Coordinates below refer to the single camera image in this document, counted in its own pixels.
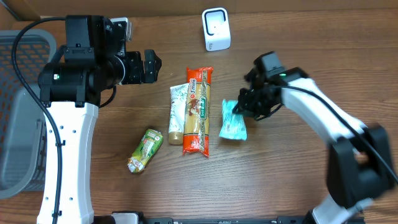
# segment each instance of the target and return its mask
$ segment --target gray plastic bin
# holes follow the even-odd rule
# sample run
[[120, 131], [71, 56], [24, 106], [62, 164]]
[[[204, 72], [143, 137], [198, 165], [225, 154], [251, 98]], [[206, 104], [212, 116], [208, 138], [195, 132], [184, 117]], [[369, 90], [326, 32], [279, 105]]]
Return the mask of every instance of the gray plastic bin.
[[[22, 190], [43, 190], [45, 180], [45, 117], [11, 64], [18, 33], [0, 31], [0, 199]], [[44, 30], [26, 32], [19, 43], [18, 66], [36, 95], [37, 77], [56, 48], [54, 37]]]

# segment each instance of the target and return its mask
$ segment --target orange food package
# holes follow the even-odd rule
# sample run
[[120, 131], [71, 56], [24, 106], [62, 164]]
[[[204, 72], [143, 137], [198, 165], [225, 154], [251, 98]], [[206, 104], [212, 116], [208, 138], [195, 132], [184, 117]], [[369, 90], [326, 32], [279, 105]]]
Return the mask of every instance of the orange food package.
[[194, 70], [187, 68], [189, 87], [185, 107], [183, 154], [201, 152], [209, 157], [210, 85], [213, 70], [213, 67]]

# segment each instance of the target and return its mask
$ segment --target table top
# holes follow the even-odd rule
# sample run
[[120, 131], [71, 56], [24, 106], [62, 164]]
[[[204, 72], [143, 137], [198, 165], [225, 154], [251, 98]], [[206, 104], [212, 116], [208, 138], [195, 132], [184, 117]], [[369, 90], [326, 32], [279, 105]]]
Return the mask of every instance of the table top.
[[[248, 118], [247, 141], [220, 139], [221, 102], [246, 87], [243, 75], [260, 54], [275, 50], [287, 67], [301, 67], [338, 106], [366, 124], [383, 125], [398, 161], [398, 9], [231, 14], [232, 44], [207, 52], [201, 16], [135, 17], [127, 50], [154, 49], [162, 59], [154, 84], [119, 86], [100, 109], [91, 160], [96, 215], [143, 211], [147, 217], [269, 218], [304, 215], [327, 195], [327, 151], [296, 114]], [[27, 23], [17, 22], [13, 29]], [[65, 43], [63, 22], [39, 26]], [[182, 155], [168, 143], [170, 90], [185, 83], [186, 67], [213, 66], [210, 158]], [[103, 101], [111, 91], [103, 93]], [[145, 172], [126, 166], [148, 128], [165, 141]], [[365, 211], [369, 223], [398, 219], [398, 191]], [[23, 192], [0, 203], [0, 222], [33, 223], [42, 192]]]

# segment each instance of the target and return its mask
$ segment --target green wrapper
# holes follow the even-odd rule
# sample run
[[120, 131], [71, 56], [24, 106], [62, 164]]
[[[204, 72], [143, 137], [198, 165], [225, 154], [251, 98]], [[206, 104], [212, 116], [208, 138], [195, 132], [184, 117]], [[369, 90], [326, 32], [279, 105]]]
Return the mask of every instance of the green wrapper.
[[148, 129], [136, 150], [132, 153], [127, 166], [132, 173], [142, 172], [149, 159], [157, 152], [163, 142], [160, 132]]

